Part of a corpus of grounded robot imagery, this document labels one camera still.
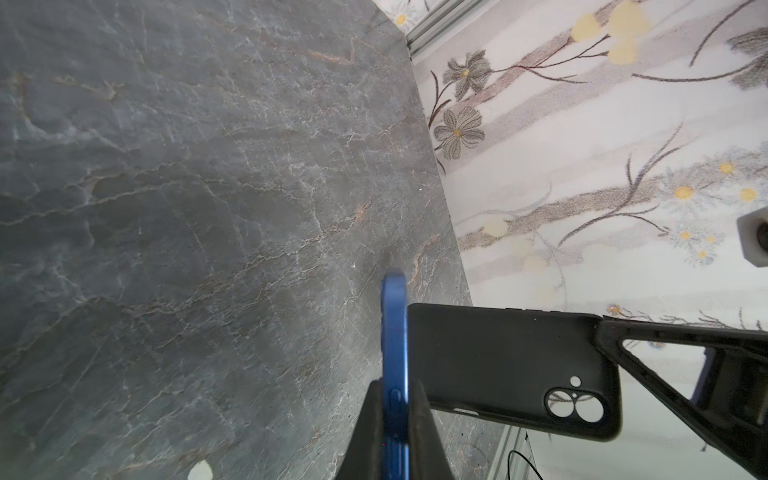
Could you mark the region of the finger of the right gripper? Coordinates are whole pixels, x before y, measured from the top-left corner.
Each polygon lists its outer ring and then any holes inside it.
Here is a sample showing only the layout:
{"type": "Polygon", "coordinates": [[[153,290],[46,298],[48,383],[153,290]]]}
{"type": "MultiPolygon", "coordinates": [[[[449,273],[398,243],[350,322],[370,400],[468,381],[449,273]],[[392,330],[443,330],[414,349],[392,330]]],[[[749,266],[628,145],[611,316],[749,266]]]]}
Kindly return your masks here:
{"type": "Polygon", "coordinates": [[[595,342],[709,446],[766,478],[766,333],[605,317],[595,342]]]}

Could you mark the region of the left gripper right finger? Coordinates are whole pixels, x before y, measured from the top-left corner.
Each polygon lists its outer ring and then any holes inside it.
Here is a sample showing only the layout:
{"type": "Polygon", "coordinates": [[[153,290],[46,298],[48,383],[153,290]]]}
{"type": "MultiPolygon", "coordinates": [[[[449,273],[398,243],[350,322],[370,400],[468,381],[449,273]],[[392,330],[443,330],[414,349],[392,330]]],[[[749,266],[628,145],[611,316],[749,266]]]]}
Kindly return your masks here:
{"type": "Polygon", "coordinates": [[[454,480],[423,384],[411,380],[408,412],[409,474],[415,480],[454,480]]]}

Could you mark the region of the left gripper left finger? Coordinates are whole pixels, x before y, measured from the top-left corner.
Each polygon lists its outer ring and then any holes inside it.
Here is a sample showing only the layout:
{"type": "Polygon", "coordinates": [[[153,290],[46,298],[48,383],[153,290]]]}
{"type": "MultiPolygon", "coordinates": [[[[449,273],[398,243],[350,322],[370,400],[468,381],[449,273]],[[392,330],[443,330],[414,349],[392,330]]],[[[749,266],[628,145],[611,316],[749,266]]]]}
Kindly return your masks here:
{"type": "Polygon", "coordinates": [[[370,383],[335,480],[382,478],[384,420],[379,380],[370,383]]]}

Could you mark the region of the blue phone black screen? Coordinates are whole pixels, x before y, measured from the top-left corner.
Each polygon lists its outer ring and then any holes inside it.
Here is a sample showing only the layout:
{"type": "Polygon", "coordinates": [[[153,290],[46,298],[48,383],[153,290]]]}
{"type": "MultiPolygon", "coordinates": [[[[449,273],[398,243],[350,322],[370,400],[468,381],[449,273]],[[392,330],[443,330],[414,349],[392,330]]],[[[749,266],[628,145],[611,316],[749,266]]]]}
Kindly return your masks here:
{"type": "Polygon", "coordinates": [[[409,479],[407,281],[388,272],[381,283],[383,479],[409,479]]]}

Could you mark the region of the black phone case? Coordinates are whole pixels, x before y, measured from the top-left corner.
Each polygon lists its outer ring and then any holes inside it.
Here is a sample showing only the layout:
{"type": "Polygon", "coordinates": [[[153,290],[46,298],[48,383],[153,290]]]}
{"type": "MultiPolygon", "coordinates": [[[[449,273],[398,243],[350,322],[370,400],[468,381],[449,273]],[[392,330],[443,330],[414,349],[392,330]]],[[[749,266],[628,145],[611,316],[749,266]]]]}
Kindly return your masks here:
{"type": "Polygon", "coordinates": [[[409,368],[430,405],[574,438],[622,427],[618,368],[591,314],[414,303],[409,368]]]}

